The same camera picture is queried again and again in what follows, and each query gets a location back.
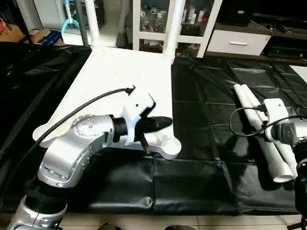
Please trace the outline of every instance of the drawer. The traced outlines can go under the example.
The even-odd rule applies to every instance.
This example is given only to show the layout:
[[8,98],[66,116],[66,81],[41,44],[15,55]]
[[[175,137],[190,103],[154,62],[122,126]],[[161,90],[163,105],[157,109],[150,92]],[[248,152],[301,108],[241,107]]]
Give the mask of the drawer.
[[270,35],[215,30],[207,51],[260,55]]

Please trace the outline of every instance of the white shelf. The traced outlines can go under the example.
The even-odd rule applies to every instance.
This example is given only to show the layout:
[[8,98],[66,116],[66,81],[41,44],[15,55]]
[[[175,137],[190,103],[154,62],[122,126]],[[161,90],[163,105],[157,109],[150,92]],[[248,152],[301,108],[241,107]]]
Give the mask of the white shelf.
[[[149,39],[149,40],[157,40],[164,41],[164,49],[168,45],[168,33],[172,30],[171,24],[173,20],[173,12],[176,0],[169,0],[169,8],[168,8],[168,16],[166,22],[166,32],[162,33],[152,33],[152,32],[142,32],[140,31],[140,14],[141,14],[141,0],[133,0],[133,49],[140,49],[140,39]],[[200,44],[200,49],[198,51],[197,57],[202,58],[213,32],[213,27],[220,10],[221,4],[223,0],[214,0],[210,17],[208,19],[208,23],[206,25],[204,35],[203,36],[186,36],[179,35],[177,42],[179,43],[190,43],[190,44]]]

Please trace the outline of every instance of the white table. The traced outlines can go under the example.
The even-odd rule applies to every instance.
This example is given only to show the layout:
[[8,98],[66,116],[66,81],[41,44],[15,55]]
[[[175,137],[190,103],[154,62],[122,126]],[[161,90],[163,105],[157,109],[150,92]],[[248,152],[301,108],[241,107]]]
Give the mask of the white table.
[[[132,85],[143,87],[156,101],[156,107],[149,116],[173,117],[170,59],[156,53],[110,47],[97,48],[90,54],[50,120],[33,132],[33,138],[38,139],[53,124],[86,101],[110,90],[132,88]],[[47,148],[56,137],[68,131],[74,119],[81,115],[113,114],[114,117],[119,117],[125,98],[127,94],[121,92],[96,101],[52,132],[41,146]],[[145,134],[145,137],[151,145],[156,143],[157,138],[173,135],[171,125],[153,134]],[[133,146],[133,149],[142,147],[138,144]]]

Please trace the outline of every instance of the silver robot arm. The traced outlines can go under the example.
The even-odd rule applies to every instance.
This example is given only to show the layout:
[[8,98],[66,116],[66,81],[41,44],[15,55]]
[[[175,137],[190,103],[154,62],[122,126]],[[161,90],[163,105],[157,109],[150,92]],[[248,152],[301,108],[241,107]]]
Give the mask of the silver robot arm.
[[[125,145],[132,143],[136,125],[147,118],[154,106],[149,94],[134,89],[124,105],[122,117],[83,115],[77,118],[69,131],[55,139],[47,149],[37,179],[31,182],[29,192],[21,200],[7,229],[60,229],[59,224],[67,210],[67,198],[91,157],[118,142],[120,136],[127,135]],[[144,142],[142,145],[146,150],[146,140]]]

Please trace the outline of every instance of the floor tile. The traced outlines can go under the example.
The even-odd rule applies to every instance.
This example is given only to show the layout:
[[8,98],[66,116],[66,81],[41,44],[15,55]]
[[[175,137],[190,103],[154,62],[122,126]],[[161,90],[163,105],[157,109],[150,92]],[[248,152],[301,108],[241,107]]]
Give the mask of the floor tile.
[[[122,230],[165,230],[166,227],[158,225],[127,225],[119,226]],[[198,226],[190,226],[195,230],[199,230]]]
[[95,225],[101,223],[101,215],[97,214],[66,214],[61,225]]
[[197,216],[199,225],[285,224],[282,216]]
[[301,222],[301,215],[283,215],[286,224],[296,224]]
[[240,225],[240,226],[200,226],[200,230],[287,230],[287,226],[280,225]]
[[196,216],[142,216],[142,215],[103,215],[102,223],[116,226],[163,226],[169,225],[198,225]]
[[66,225],[66,226],[61,226],[63,230],[97,230],[100,226],[73,226],[73,225]]

